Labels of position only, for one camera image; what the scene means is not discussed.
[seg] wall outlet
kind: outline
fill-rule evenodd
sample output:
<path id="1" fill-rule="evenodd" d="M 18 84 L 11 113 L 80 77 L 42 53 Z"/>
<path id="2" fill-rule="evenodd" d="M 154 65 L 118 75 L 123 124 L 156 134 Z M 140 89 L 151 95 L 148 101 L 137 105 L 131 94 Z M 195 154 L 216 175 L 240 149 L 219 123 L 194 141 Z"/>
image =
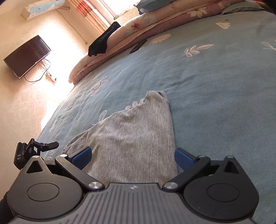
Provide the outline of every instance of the wall outlet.
<path id="1" fill-rule="evenodd" d="M 57 82 L 57 78 L 53 78 L 52 75 L 49 72 L 45 73 L 46 77 L 48 77 L 52 82 Z"/>

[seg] wall-mounted tv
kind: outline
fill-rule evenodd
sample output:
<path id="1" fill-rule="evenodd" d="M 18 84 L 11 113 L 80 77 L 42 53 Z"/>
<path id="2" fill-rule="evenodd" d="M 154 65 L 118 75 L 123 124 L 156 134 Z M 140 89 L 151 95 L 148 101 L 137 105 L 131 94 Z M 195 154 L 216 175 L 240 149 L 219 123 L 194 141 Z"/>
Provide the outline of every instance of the wall-mounted tv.
<path id="1" fill-rule="evenodd" d="M 51 49 L 37 35 L 10 53 L 4 62 L 20 79 L 50 52 Z"/>

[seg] curtain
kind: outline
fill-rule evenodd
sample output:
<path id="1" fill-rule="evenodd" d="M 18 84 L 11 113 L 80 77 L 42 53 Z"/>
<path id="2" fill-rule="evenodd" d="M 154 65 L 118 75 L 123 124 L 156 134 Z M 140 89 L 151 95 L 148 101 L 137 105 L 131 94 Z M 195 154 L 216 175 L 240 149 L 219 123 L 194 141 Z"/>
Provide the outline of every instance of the curtain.
<path id="1" fill-rule="evenodd" d="M 68 0 L 89 23 L 102 34 L 110 26 L 98 10 L 86 0 Z"/>

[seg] pillow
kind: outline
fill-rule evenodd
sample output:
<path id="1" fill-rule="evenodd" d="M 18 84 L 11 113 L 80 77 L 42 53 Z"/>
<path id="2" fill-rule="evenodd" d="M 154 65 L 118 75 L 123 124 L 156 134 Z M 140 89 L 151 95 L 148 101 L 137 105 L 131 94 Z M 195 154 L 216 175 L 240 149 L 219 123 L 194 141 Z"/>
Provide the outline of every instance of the pillow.
<path id="1" fill-rule="evenodd" d="M 235 13 L 235 12 L 260 11 L 260 10 L 264 10 L 264 8 L 261 7 L 258 3 L 250 0 L 245 0 L 243 2 L 230 5 L 229 7 L 227 7 L 225 10 L 221 12 L 221 15 Z"/>
<path id="2" fill-rule="evenodd" d="M 141 0 L 136 8 L 139 12 L 150 12 L 172 3 L 175 0 Z"/>

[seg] metal screw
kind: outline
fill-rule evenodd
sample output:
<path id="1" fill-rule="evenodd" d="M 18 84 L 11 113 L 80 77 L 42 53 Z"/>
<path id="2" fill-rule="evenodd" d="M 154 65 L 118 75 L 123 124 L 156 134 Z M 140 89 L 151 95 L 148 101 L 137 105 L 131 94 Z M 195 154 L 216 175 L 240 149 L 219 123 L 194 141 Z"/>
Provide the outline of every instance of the metal screw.
<path id="1" fill-rule="evenodd" d="M 103 185 L 102 185 L 102 183 L 100 183 L 100 182 L 94 181 L 94 182 L 91 182 L 88 186 L 89 186 L 90 188 L 92 188 L 92 189 L 99 189 L 99 188 L 101 188 Z"/>
<path id="2" fill-rule="evenodd" d="M 164 184 L 164 187 L 167 189 L 176 189 L 178 187 L 178 184 L 175 182 L 167 182 Z"/>

